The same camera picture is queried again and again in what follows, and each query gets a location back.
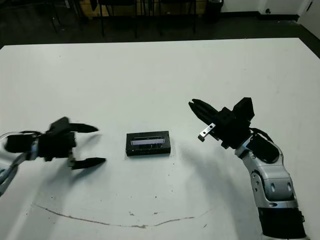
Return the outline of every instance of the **black floor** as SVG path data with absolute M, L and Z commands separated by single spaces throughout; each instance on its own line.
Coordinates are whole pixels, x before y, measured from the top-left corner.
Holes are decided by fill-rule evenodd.
M 206 23 L 201 17 L 166 18 L 163 35 L 155 17 L 139 17 L 135 38 L 131 18 L 105 19 L 105 37 L 98 18 L 79 21 L 73 11 L 60 3 L 56 7 L 61 24 L 55 32 L 51 17 L 43 4 L 0 6 L 0 48 L 4 45 L 185 41 L 243 38 L 300 38 L 318 57 L 320 40 L 293 20 L 260 20 L 257 17 L 223 17 L 216 23 Z

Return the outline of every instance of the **black cable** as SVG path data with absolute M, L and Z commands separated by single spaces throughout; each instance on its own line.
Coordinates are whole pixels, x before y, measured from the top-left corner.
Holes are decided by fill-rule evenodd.
M 41 135 L 42 134 L 39 131 L 30 131 L 30 130 L 21 131 L 20 133 L 22 133 L 22 134 L 36 134 L 36 135 Z
M 271 137 L 269 137 L 269 135 L 266 133 L 266 132 L 264 132 L 264 131 L 262 131 L 262 130 L 260 130 L 260 129 L 258 129 L 258 128 L 255 128 L 255 127 L 250 127 L 250 130 L 254 133 L 254 134 L 261 134 L 262 136 L 264 136 L 268 141 L 270 141 L 270 142 L 274 142 L 274 141 L 272 141 L 272 139 L 271 139 Z

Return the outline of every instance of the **white table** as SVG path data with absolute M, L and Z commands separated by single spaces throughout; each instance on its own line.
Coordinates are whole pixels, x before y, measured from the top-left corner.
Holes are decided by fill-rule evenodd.
M 251 125 L 282 149 L 318 239 L 320 60 L 299 39 L 5 46 L 0 131 L 45 131 L 68 116 L 100 128 L 77 135 L 78 155 L 107 163 L 25 162 L 0 199 L 0 238 L 258 239 L 247 169 L 220 142 L 197 139 L 205 125 L 188 106 L 199 98 L 232 109 L 243 97 Z M 163 130 L 170 157 L 126 156 L 126 133 Z

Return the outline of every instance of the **scratch mark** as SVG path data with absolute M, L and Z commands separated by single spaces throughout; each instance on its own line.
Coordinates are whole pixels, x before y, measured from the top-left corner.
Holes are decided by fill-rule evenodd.
M 139 229 L 146 229 L 147 227 L 149 227 L 148 225 L 131 225 L 130 226 L 131 228 L 139 228 Z
M 35 204 L 35 206 L 40 208 L 40 209 L 46 210 L 47 212 L 49 212 L 51 214 L 54 214 L 54 215 L 57 215 L 57 216 L 60 216 L 60 217 L 64 217 L 64 218 L 68 218 L 68 219 L 74 219 L 74 220 L 79 220 L 79 221 L 93 223 L 93 224 L 101 224 L 101 225 L 111 226 L 111 227 L 138 228 L 138 229 L 146 229 L 148 227 L 158 227 L 160 225 L 171 223 L 171 222 L 177 222 L 177 221 L 181 221 L 181 220 L 200 218 L 200 217 L 202 217 L 203 215 L 207 214 L 208 212 L 210 212 L 212 210 L 212 209 L 209 209 L 209 210 L 207 210 L 206 212 L 202 213 L 199 216 L 187 216 L 187 217 L 182 217 L 182 218 L 177 218 L 177 219 L 171 219 L 171 220 L 167 220 L 167 221 L 162 221 L 162 222 L 160 222 L 158 224 L 154 224 L 154 225 L 147 225 L 147 224 L 143 224 L 143 225 L 122 225 L 122 224 L 107 223 L 107 222 L 103 222 L 103 221 L 95 221 L 95 220 L 90 220 L 90 219 L 81 218 L 81 217 L 74 217 L 74 216 L 71 216 L 71 215 L 64 215 L 62 213 L 59 213 L 59 212 L 56 212 L 56 211 L 52 211 L 52 210 L 50 210 L 50 209 L 48 209 L 46 207 L 43 207 L 43 206 L 40 206 L 40 205 L 37 205 L 37 204 Z
M 188 216 L 188 217 L 183 217 L 183 218 L 177 218 L 177 219 L 172 219 L 172 220 L 168 220 L 168 221 L 163 221 L 163 222 L 160 222 L 156 225 L 152 225 L 152 227 L 158 227 L 162 224 L 167 224 L 167 223 L 171 223 L 171 222 L 176 222 L 176 221 L 181 221 L 181 220 L 184 220 L 184 219 L 195 219 L 196 217 L 195 216 Z

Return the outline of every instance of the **trash can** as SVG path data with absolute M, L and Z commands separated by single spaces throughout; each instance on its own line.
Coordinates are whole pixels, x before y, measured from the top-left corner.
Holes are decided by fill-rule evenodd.
M 216 22 L 220 17 L 221 8 L 224 5 L 224 0 L 206 0 L 204 11 L 204 19 L 207 22 Z

